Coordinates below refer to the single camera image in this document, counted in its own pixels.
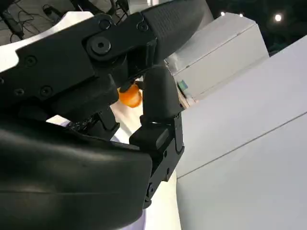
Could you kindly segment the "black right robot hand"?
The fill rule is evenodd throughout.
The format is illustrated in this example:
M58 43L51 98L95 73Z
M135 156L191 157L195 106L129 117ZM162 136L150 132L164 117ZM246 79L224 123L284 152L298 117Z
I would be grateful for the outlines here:
M129 15L70 11L0 48L0 227L115 230L136 221L183 152L164 60L197 31L201 0Z

